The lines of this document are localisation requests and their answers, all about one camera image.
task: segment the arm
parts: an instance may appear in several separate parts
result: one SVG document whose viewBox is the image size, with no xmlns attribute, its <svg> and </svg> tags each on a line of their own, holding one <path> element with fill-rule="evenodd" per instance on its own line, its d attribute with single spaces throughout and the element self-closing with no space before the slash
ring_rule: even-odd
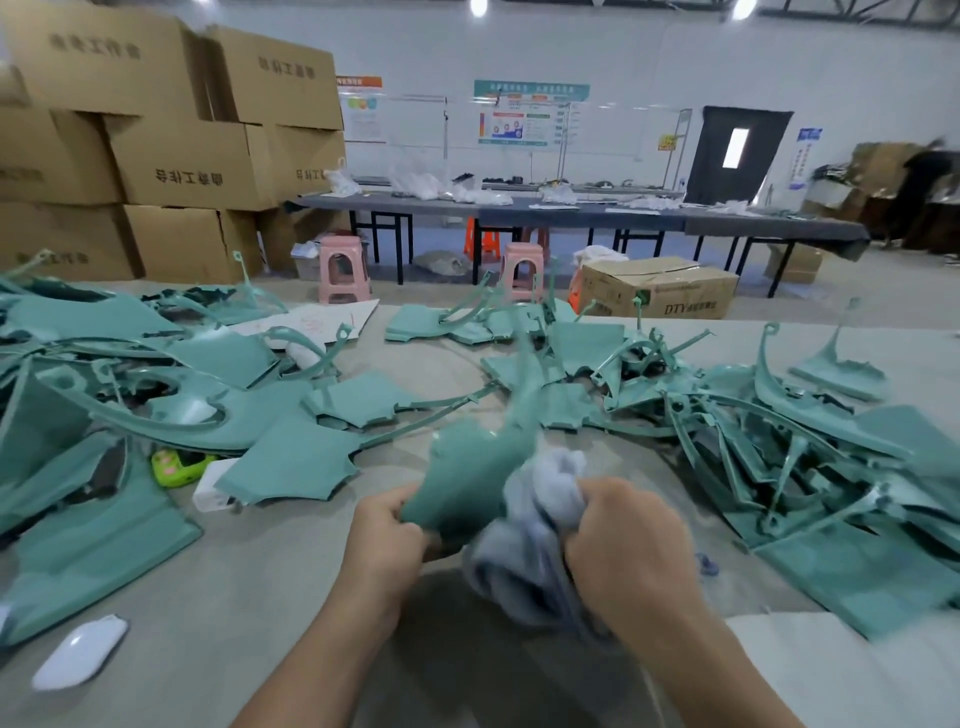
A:
<svg viewBox="0 0 960 728">
<path fill-rule="evenodd" d="M 393 634 L 400 603 L 420 574 L 427 535 L 400 523 L 416 486 L 363 498 L 340 574 L 323 609 L 231 728 L 341 728 L 367 671 Z"/>
<path fill-rule="evenodd" d="M 689 728 L 803 728 L 700 591 L 680 516 L 617 478 L 580 481 L 566 562 L 589 609 L 663 685 Z"/>
</svg>

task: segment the gray cloth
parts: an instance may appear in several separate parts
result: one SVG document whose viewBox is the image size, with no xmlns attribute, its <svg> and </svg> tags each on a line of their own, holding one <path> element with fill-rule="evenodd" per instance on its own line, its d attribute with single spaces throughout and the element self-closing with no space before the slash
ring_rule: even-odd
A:
<svg viewBox="0 0 960 728">
<path fill-rule="evenodd" d="M 612 635 L 577 594 L 561 543 L 587 508 L 577 487 L 585 465 L 584 454 L 569 449 L 547 450 L 524 463 L 504 485 L 506 517 L 464 549 L 463 569 L 472 589 L 514 621 L 606 643 Z"/>
</svg>

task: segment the pink plastic stool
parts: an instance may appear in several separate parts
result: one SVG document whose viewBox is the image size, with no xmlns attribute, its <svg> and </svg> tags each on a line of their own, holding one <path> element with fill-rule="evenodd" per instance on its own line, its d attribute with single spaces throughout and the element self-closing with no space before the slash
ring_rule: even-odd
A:
<svg viewBox="0 0 960 728">
<path fill-rule="evenodd" d="M 520 263 L 530 263 L 536 276 L 536 286 L 516 286 L 516 266 Z M 533 243 L 509 243 L 507 254 L 503 256 L 500 277 L 504 280 L 504 290 L 514 301 L 538 301 L 543 295 L 543 248 Z"/>
<path fill-rule="evenodd" d="M 344 280 L 337 270 L 336 257 L 350 262 L 352 276 Z M 363 257 L 360 238 L 352 235 L 327 235 L 320 239 L 320 302 L 330 303 L 332 296 L 350 295 L 356 301 L 369 301 L 372 296 L 367 261 Z"/>
</svg>

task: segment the white wall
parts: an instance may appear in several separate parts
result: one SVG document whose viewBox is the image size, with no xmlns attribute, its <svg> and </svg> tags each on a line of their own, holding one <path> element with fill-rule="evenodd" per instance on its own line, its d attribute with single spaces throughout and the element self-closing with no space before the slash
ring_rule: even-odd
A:
<svg viewBox="0 0 960 728">
<path fill-rule="evenodd" d="M 565 168 L 577 182 L 663 181 L 667 154 L 657 139 L 673 131 L 677 115 L 633 110 L 653 105 L 694 108 L 681 177 L 704 105 L 794 111 L 771 170 L 778 188 L 800 127 L 824 128 L 811 168 L 846 160 L 860 141 L 946 134 L 960 146 L 960 39 L 947 34 L 494 0 L 479 20 L 466 3 L 215 2 L 161 9 L 193 27 L 220 22 L 324 48 L 338 73 L 383 76 L 389 94 L 446 95 L 454 174 L 530 178 L 528 152 L 476 144 L 479 108 L 468 101 L 476 78 L 591 84 L 583 141 Z M 421 147 L 439 164 L 441 107 L 394 102 L 388 119 L 396 143 Z M 383 147 L 350 145 L 348 155 L 358 173 L 386 171 Z M 552 178 L 557 156 L 536 153 L 533 164 L 535 179 Z"/>
</svg>

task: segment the lime green object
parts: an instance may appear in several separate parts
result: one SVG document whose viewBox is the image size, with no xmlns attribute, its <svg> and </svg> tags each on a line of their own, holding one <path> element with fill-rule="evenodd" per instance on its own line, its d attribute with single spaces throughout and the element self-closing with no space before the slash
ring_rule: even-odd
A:
<svg viewBox="0 0 960 728">
<path fill-rule="evenodd" d="M 154 470 L 157 483 L 164 488 L 182 488 L 184 485 L 200 480 L 206 466 L 216 459 L 216 455 L 207 455 L 202 452 L 164 448 L 153 454 L 150 465 Z"/>
</svg>

